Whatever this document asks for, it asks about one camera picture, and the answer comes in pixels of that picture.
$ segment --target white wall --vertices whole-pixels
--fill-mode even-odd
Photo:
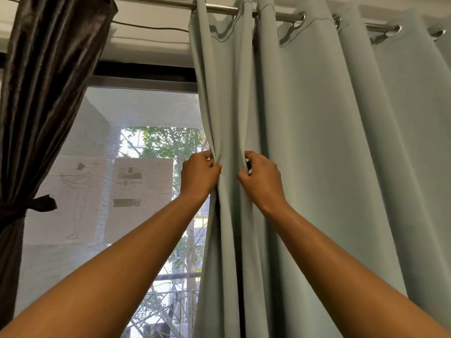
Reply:
[[[207,0],[211,4],[232,5],[233,0]],[[301,0],[275,0],[290,10]],[[332,11],[349,0],[328,0]],[[397,12],[416,7],[425,15],[427,24],[437,18],[451,15],[451,0],[356,0],[365,18],[391,20]],[[117,0],[119,12],[115,20],[152,27],[188,29],[190,11]],[[6,42],[14,21],[17,4],[0,0],[0,51],[6,51]],[[123,62],[141,62],[162,65],[191,66],[189,38],[178,31],[156,31],[112,25],[110,40],[104,50],[104,59]]]

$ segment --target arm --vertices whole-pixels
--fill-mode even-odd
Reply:
[[[272,223],[345,338],[450,338],[407,297],[341,249],[285,200],[276,164],[246,152],[252,167],[238,179]]]
[[[31,304],[0,338],[119,337],[217,183],[222,166],[210,154],[184,162],[179,197]]]

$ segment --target window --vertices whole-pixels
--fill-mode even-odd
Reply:
[[[197,94],[89,87],[37,195],[50,193],[58,209],[26,217],[16,314],[175,198],[183,161],[204,149]],[[123,338],[192,336],[208,203]]]

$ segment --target curtain tieback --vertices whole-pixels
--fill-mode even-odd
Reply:
[[[26,200],[21,204],[1,204],[0,203],[0,227],[4,227],[16,219],[25,217],[28,209],[38,212],[52,211],[57,208],[55,199],[50,195],[45,195],[39,198]]]

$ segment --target left hand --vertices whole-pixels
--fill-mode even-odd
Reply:
[[[183,162],[180,195],[200,197],[205,201],[221,174],[222,165],[214,163],[211,150],[194,153]]]

